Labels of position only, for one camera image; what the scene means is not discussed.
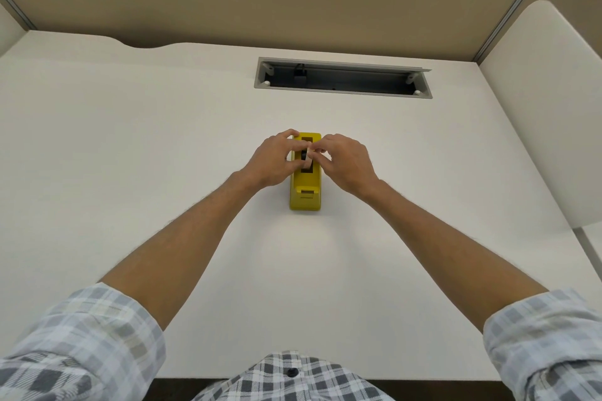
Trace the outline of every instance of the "hand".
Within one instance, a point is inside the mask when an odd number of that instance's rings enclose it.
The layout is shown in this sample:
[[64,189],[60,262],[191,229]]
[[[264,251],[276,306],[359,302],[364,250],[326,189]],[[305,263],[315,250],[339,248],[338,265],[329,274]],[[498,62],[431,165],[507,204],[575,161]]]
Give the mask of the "hand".
[[[374,173],[368,150],[362,143],[346,136],[326,135],[312,144],[310,155],[323,168],[324,173],[335,181],[342,190],[352,193],[361,200],[379,181]],[[322,153],[327,151],[332,160]]]
[[308,149],[311,142],[293,140],[289,138],[290,135],[298,136],[299,132],[290,128],[278,135],[266,138],[241,170],[260,189],[282,183],[305,164],[304,160],[289,161],[287,157],[290,151]]

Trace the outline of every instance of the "forearm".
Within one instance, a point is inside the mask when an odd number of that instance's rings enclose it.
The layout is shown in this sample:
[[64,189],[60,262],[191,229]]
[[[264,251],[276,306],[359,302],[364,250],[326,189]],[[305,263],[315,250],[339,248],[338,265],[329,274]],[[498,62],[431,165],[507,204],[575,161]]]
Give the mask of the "forearm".
[[198,283],[228,225],[258,189],[248,175],[232,174],[101,282],[137,300],[165,329]]
[[397,232],[455,306],[483,331],[501,308],[547,291],[521,270],[383,181],[361,197]]

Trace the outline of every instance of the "person's left hand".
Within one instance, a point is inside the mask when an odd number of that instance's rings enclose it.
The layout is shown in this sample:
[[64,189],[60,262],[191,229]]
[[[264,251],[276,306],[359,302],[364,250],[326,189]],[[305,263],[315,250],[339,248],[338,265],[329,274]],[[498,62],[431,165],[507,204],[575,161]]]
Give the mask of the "person's left hand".
[[241,170],[260,189],[282,183],[305,164],[304,160],[290,161],[287,160],[287,157],[290,151],[307,149],[311,146],[311,142],[290,139],[290,135],[298,136],[299,132],[290,128],[278,135],[266,138]]

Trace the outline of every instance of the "person's left arm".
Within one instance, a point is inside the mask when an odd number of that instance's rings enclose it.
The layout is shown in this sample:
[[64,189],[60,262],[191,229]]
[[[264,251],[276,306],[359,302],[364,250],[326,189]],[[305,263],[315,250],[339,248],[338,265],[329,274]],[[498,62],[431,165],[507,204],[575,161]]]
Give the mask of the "person's left arm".
[[305,163],[309,142],[287,130],[240,171],[148,239],[98,284],[51,308],[0,359],[0,398],[140,400],[165,360],[165,329],[207,268],[234,217],[263,187]]

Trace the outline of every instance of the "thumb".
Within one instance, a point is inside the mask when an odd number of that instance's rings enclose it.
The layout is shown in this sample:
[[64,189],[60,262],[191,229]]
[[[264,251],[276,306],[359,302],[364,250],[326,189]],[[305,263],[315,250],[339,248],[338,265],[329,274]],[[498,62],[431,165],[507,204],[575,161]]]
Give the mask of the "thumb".
[[305,161],[304,160],[301,160],[301,159],[290,160],[289,162],[287,162],[287,169],[292,174],[295,171],[297,171],[299,169],[302,169],[304,165],[305,165]]
[[324,173],[328,174],[332,170],[332,161],[327,159],[318,151],[313,151],[311,153],[311,158],[320,164],[320,166],[324,169]]

